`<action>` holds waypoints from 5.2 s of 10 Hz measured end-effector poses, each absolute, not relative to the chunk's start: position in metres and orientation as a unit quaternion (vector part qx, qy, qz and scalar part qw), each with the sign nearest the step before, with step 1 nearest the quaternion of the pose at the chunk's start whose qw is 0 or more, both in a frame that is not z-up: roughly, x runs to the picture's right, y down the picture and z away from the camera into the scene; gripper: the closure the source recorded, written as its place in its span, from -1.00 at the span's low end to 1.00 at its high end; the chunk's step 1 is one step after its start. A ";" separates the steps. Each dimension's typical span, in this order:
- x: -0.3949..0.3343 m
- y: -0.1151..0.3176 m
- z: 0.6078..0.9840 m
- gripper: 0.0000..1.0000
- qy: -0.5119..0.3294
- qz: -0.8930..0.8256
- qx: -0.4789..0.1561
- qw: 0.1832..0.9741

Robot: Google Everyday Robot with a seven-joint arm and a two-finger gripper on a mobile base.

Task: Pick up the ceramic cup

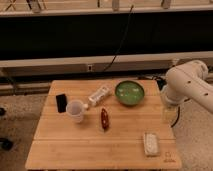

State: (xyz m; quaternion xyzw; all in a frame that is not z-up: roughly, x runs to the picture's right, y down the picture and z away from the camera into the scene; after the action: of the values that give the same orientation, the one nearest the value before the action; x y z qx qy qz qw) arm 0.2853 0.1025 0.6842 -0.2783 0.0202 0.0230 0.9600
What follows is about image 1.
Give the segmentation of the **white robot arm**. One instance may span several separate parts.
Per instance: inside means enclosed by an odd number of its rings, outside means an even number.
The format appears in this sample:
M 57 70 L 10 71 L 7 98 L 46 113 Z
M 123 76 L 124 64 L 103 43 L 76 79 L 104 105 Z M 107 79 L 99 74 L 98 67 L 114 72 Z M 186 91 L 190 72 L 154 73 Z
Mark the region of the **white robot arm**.
M 174 66 L 166 72 L 166 84 L 160 91 L 165 123 L 175 123 L 178 107 L 185 98 L 194 100 L 213 114 L 213 86 L 205 81 L 207 76 L 208 67 L 201 60 Z

